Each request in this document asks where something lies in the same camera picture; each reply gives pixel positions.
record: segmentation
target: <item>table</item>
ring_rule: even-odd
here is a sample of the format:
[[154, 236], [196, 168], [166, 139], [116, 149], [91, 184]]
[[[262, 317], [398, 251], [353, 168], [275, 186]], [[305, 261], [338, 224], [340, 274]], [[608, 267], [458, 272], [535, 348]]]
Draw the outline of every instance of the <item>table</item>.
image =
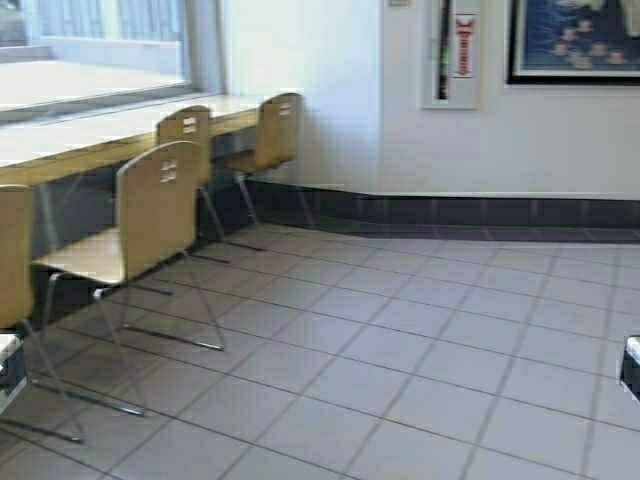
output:
[[211, 109], [211, 136], [258, 123], [260, 99], [232, 95], [173, 99], [44, 125], [0, 129], [0, 184], [41, 185], [133, 158], [155, 143], [155, 126], [185, 107]]

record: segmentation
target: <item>chair leg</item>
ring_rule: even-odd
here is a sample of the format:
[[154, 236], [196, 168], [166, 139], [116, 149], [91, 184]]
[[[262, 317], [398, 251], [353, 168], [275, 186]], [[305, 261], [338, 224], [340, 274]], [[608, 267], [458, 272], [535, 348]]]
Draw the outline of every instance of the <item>chair leg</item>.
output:
[[49, 281], [47, 282], [47, 294], [42, 314], [42, 327], [40, 329], [40, 338], [42, 338], [43, 342], [46, 341], [49, 323], [51, 322], [51, 311], [53, 310], [56, 285], [62, 277], [64, 277], [64, 273], [53, 273], [49, 276]]
[[[209, 217], [213, 222], [213, 226], [216, 229], [216, 233], [218, 235], [218, 238], [220, 239], [220, 242], [226, 243], [224, 227], [222, 226], [222, 222], [220, 221], [220, 216], [218, 215], [216, 208], [213, 206], [213, 202], [211, 201], [211, 195], [209, 195], [209, 191], [206, 189], [206, 187], [199, 187], [198, 193], [200, 194], [200, 196], [202, 197], [202, 200], [204, 201], [204, 206], [207, 209], [207, 212], [209, 213]], [[231, 261], [229, 260], [224, 260], [222, 258], [215, 258], [215, 257], [204, 256], [204, 255], [199, 255], [198, 258], [200, 258], [201, 260], [209, 260], [212, 262], [224, 263], [227, 265], [231, 263]]]
[[31, 322], [29, 322], [29, 320], [25, 319], [22, 321], [22, 324], [24, 325], [27, 333], [29, 334], [29, 338], [31, 338], [31, 341], [33, 342], [33, 345], [35, 346], [36, 350], [38, 351], [38, 355], [40, 356], [40, 358], [42, 359], [42, 363], [44, 364], [47, 373], [49, 374], [49, 376], [53, 379], [53, 383], [55, 388], [51, 389], [53, 391], [55, 391], [56, 393], [58, 393], [61, 397], [62, 400], [65, 404], [65, 408], [69, 414], [69, 419], [71, 420], [71, 423], [74, 427], [75, 430], [75, 434], [69, 435], [69, 434], [65, 434], [65, 433], [59, 433], [59, 432], [54, 432], [51, 430], [47, 430], [47, 429], [43, 429], [43, 428], [39, 428], [36, 426], [32, 426], [26, 423], [22, 423], [22, 422], [17, 422], [17, 421], [13, 421], [13, 420], [3, 420], [3, 423], [6, 423], [8, 425], [12, 425], [14, 427], [17, 428], [21, 428], [23, 430], [28, 430], [28, 431], [32, 431], [32, 432], [36, 432], [36, 433], [41, 433], [43, 435], [49, 436], [49, 437], [55, 437], [55, 438], [59, 438], [61, 440], [65, 440], [67, 442], [70, 443], [79, 443], [82, 444], [84, 443], [84, 428], [82, 427], [82, 424], [80, 423], [80, 420], [78, 419], [78, 412], [76, 410], [76, 408], [74, 407], [73, 403], [71, 403], [71, 400], [69, 399], [69, 396], [67, 395], [67, 392], [64, 389], [64, 386], [62, 384], [62, 380], [60, 380], [60, 377], [58, 376], [58, 374], [56, 373], [55, 369], [53, 368], [53, 362], [51, 361], [51, 359], [49, 358], [49, 355], [47, 354], [44, 346], [42, 345], [42, 342], [40, 341], [40, 339], [38, 338], [38, 335], [35, 333]]
[[[189, 260], [189, 254], [185, 251], [182, 252], [182, 255], [184, 256], [185, 260]], [[193, 268], [189, 267], [189, 274], [191, 275], [191, 279], [193, 281], [193, 283], [195, 285], [197, 285], [198, 283], [198, 276], [196, 275], [196, 272]], [[222, 332], [222, 328], [220, 328], [220, 324], [218, 323], [218, 321], [216, 320], [215, 315], [213, 314], [213, 311], [211, 310], [211, 305], [209, 305], [209, 302], [207, 301], [207, 297], [205, 296], [204, 292], [202, 291], [202, 289], [200, 288], [196, 288], [196, 290], [198, 291], [198, 295], [200, 296], [200, 300], [202, 301], [203, 305], [205, 306], [206, 310], [207, 310], [207, 314], [209, 317], [209, 323], [211, 325], [213, 325], [213, 327], [216, 330], [216, 334], [218, 335], [218, 338], [220, 339], [220, 345], [214, 346], [214, 350], [219, 350], [221, 352], [224, 352], [225, 348], [226, 348], [226, 342], [224, 339], [224, 333]]]
[[309, 203], [307, 202], [307, 197], [304, 194], [304, 190], [302, 187], [298, 187], [298, 198], [300, 199], [300, 205], [302, 205], [302, 211], [304, 212], [304, 217], [307, 220], [307, 226], [309, 228], [316, 227], [316, 221], [313, 218], [313, 213], [311, 212], [311, 208], [309, 207]]
[[253, 200], [251, 199], [251, 195], [249, 195], [249, 189], [247, 189], [247, 175], [245, 173], [236, 172], [235, 179], [238, 187], [240, 187], [242, 198], [247, 204], [247, 210], [249, 211], [249, 217], [251, 218], [251, 221], [254, 225], [260, 225], [260, 220], [258, 219], [256, 208], [253, 204]]
[[[189, 274], [191, 275], [192, 281], [194, 283], [194, 285], [198, 284], [198, 278], [197, 275], [195, 273], [195, 271], [193, 270], [193, 268], [188, 267], [188, 260], [189, 260], [189, 254], [186, 252], [183, 252], [183, 256], [185, 258], [185, 260], [187, 260], [187, 268], [189, 268]], [[178, 337], [176, 335], [170, 335], [164, 332], [159, 332], [157, 330], [152, 330], [150, 328], [141, 328], [141, 327], [136, 327], [135, 325], [130, 325], [125, 323], [123, 325], [123, 328], [126, 330], [129, 330], [131, 332], [136, 332], [136, 333], [143, 333], [145, 335], [150, 335], [152, 337], [158, 337], [158, 338], [163, 338], [165, 340], [173, 340], [176, 342], [180, 342], [180, 343], [185, 343], [187, 345], [193, 345], [196, 347], [202, 347], [202, 348], [206, 348], [208, 350], [215, 350], [217, 352], [223, 352], [225, 349], [225, 341], [224, 341], [224, 335], [222, 333], [222, 329], [220, 328], [220, 326], [218, 325], [218, 322], [216, 322], [214, 316], [213, 316], [213, 312], [211, 312], [211, 307], [209, 306], [209, 303], [207, 302], [207, 299], [204, 297], [204, 294], [202, 292], [201, 289], [196, 288], [196, 290], [198, 291], [199, 295], [201, 296], [201, 300], [204, 302], [205, 307], [207, 309], [207, 312], [209, 314], [209, 318], [211, 319], [210, 323], [213, 324], [213, 326], [216, 329], [216, 334], [218, 335], [218, 337], [220, 338], [220, 344], [212, 344], [209, 342], [201, 342], [198, 340], [191, 340], [188, 338], [184, 338], [184, 337]]]
[[[107, 327], [109, 327], [109, 331], [111, 332], [111, 337], [113, 338], [113, 343], [115, 343], [116, 348], [118, 349], [119, 353], [120, 353], [120, 360], [122, 362], [122, 366], [124, 367], [125, 371], [128, 373], [129, 375], [129, 379], [131, 380], [131, 386], [133, 387], [133, 390], [135, 391], [136, 397], [138, 398], [138, 401], [140, 402], [140, 405], [142, 406], [141, 409], [137, 409], [137, 408], [127, 408], [125, 411], [126, 413], [132, 414], [132, 415], [137, 415], [137, 416], [141, 416], [144, 417], [146, 414], [146, 410], [147, 410], [147, 401], [144, 395], [144, 392], [142, 391], [142, 388], [140, 387], [140, 382], [138, 381], [138, 375], [136, 374], [136, 369], [135, 366], [131, 364], [131, 362], [129, 361], [127, 354], [124, 351], [124, 347], [122, 346], [122, 341], [120, 340], [120, 334], [118, 333], [117, 328], [114, 326], [113, 322], [111, 321], [111, 319], [109, 318], [109, 312], [107, 312], [107, 309], [104, 306], [103, 303], [103, 297], [105, 292], [107, 292], [109, 289], [108, 288], [104, 288], [104, 289], [96, 289], [93, 292], [93, 298], [96, 301], [98, 307], [100, 308], [100, 311], [102, 313], [102, 317], [105, 321], [105, 323], [107, 324]], [[129, 292], [126, 291], [125, 292], [125, 302], [122, 304], [122, 315], [121, 315], [121, 320], [125, 319], [125, 314], [127, 311], [127, 306], [129, 303]]]

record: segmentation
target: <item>window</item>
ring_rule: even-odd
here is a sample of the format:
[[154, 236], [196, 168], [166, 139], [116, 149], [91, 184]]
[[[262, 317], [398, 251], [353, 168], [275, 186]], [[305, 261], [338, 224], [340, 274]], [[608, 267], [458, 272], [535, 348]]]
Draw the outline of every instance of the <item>window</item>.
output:
[[199, 1], [0, 0], [0, 125], [192, 92]]

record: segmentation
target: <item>wooden chair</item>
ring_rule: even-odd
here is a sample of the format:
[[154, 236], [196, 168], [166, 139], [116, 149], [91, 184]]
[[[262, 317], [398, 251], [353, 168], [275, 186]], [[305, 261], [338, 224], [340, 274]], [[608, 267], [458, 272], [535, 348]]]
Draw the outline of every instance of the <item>wooden chair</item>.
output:
[[[298, 151], [298, 132], [302, 96], [296, 93], [285, 93], [273, 97], [260, 106], [259, 122], [256, 131], [256, 146], [252, 150], [238, 152], [226, 156], [225, 165], [235, 173], [249, 216], [254, 224], [258, 224], [251, 195], [246, 186], [246, 179], [255, 173], [278, 168], [295, 159]], [[298, 189], [298, 197], [309, 226], [315, 222], [307, 204], [304, 192]]]
[[[188, 257], [187, 248], [196, 237], [194, 219], [199, 172], [198, 164], [192, 158], [199, 155], [198, 149], [192, 142], [172, 142], [155, 147], [128, 162], [117, 174], [117, 226], [71, 244], [36, 262], [60, 272], [50, 277], [47, 300], [53, 298], [57, 280], [65, 275], [89, 279], [99, 284], [94, 290], [94, 300], [101, 307], [102, 316], [122, 354], [123, 365], [130, 372], [132, 384], [143, 405], [142, 409], [137, 409], [108, 401], [102, 403], [109, 408], [144, 415], [146, 402], [134, 369], [124, 355], [117, 328], [109, 318], [102, 300], [107, 293], [124, 287], [164, 261], [179, 254]], [[191, 275], [194, 282], [197, 282], [193, 271]], [[131, 325], [122, 327], [223, 351], [224, 337], [211, 312], [211, 306], [204, 293], [200, 289], [196, 290], [207, 308], [220, 344], [194, 342]], [[47, 301], [45, 305], [45, 323], [49, 322], [52, 303]], [[125, 298], [124, 303], [128, 304], [128, 298]]]
[[66, 395], [53, 362], [29, 321], [33, 308], [30, 270], [33, 203], [33, 192], [28, 187], [0, 186], [0, 224], [2, 224], [0, 228], [0, 292], [2, 292], [0, 330], [12, 329], [18, 324], [24, 325], [49, 377], [53, 380], [52, 390], [62, 396], [77, 433], [67, 435], [13, 420], [3, 419], [3, 423], [69, 442], [83, 443], [84, 433], [77, 419], [77, 412]]
[[[242, 243], [227, 242], [224, 227], [220, 222], [220, 217], [216, 211], [209, 185], [213, 179], [213, 168], [211, 166], [211, 135], [209, 133], [209, 119], [211, 110], [205, 106], [196, 105], [183, 108], [160, 121], [156, 127], [156, 143], [162, 145], [175, 141], [193, 142], [200, 147], [198, 156], [195, 159], [198, 165], [198, 194], [211, 217], [211, 221], [216, 229], [218, 238], [223, 243], [235, 245], [237, 247], [248, 248], [254, 251], [263, 251], [262, 248], [252, 247]], [[198, 257], [217, 262], [229, 263], [228, 260], [214, 259], [211, 257]]]

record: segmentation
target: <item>picture frame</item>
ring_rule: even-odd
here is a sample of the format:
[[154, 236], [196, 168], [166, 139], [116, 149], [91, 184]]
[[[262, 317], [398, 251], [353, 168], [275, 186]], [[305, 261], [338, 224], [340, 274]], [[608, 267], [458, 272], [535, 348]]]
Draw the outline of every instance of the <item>picture frame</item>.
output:
[[510, 3], [507, 83], [640, 85], [640, 0]]

